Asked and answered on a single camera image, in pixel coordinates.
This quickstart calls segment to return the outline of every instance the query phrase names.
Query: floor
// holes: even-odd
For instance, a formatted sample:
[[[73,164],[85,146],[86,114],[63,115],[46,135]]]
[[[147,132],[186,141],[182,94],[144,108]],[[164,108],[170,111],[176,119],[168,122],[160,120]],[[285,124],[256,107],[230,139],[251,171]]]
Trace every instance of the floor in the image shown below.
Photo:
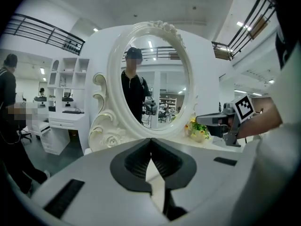
[[[142,122],[144,123],[144,126],[147,127],[147,128],[151,128],[151,124],[149,123],[147,125],[146,121],[148,119],[149,115],[142,115]],[[169,123],[171,123],[171,121],[169,120],[169,118],[165,121],[158,121],[158,127],[157,129],[160,129],[162,127],[165,127],[166,125],[168,125]]]
[[[34,167],[41,171],[48,170],[52,176],[83,156],[78,136],[70,137],[70,143],[60,155],[46,153],[41,141],[35,136],[32,136],[31,143],[27,139],[22,139],[22,143]],[[9,180],[14,188],[19,188],[11,177]],[[33,180],[32,186],[34,192],[40,185]]]

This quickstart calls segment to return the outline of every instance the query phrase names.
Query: white cabinet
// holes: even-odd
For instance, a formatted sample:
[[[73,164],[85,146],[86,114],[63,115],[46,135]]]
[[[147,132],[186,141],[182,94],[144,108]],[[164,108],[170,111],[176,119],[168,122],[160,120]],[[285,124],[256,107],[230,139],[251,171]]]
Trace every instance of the white cabinet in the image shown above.
[[[55,112],[49,112],[50,131],[43,136],[43,148],[48,153],[59,155],[68,145],[68,130],[77,130],[83,152],[88,148],[90,130],[89,115],[84,106],[86,74],[90,59],[69,57],[54,59],[48,79],[49,102],[55,106]],[[62,97],[64,89],[71,89],[74,108],[64,107]],[[65,110],[80,109],[81,114],[63,113]]]
[[[85,89],[89,59],[54,59],[48,79],[49,88]]]

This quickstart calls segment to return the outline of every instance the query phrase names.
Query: person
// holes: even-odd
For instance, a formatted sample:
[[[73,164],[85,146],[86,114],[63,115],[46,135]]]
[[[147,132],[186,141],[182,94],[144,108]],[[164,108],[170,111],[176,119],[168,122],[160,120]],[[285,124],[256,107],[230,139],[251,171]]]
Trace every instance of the person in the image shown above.
[[[123,93],[133,116],[142,124],[145,97],[151,96],[146,80],[136,73],[143,60],[141,49],[131,47],[126,55],[126,69],[121,73]]]
[[[15,121],[15,116],[20,111],[14,106],[16,79],[13,75],[17,61],[16,55],[9,54],[0,69],[0,157],[20,190],[27,194],[32,190],[32,180],[29,177],[42,184],[50,174],[33,166],[17,134],[18,122]]]
[[[41,96],[41,97],[44,96],[44,91],[45,91],[44,88],[41,88],[41,89],[40,89],[40,96]]]
[[[291,55],[297,42],[300,42],[300,31],[292,29],[291,17],[293,17],[293,9],[295,3],[297,6],[298,0],[271,0],[275,4],[277,18],[280,24],[280,28],[276,36],[276,50],[282,69]],[[233,118],[228,121],[231,127]],[[275,105],[258,116],[254,116],[249,120],[246,120],[240,127],[238,132],[238,139],[249,136],[255,136],[265,133],[271,129],[277,128],[282,124],[282,119]]]

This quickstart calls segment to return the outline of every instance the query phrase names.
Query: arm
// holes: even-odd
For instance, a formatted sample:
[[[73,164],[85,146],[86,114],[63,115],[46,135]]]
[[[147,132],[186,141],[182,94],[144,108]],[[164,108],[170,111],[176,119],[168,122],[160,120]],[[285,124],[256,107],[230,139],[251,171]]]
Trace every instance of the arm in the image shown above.
[[[238,139],[255,136],[274,129],[282,124],[281,117],[275,105],[267,112],[245,121],[238,132]]]

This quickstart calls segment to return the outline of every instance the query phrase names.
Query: desk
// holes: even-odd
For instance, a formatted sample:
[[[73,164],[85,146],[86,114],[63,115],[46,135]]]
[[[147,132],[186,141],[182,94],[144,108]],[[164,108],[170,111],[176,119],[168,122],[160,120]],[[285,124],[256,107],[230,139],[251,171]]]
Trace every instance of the desk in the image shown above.
[[[62,151],[70,142],[68,130],[77,130],[79,133],[79,141],[84,151],[89,148],[89,117],[87,114],[68,114],[62,112],[49,112],[49,125],[54,137],[58,138],[58,151]]]

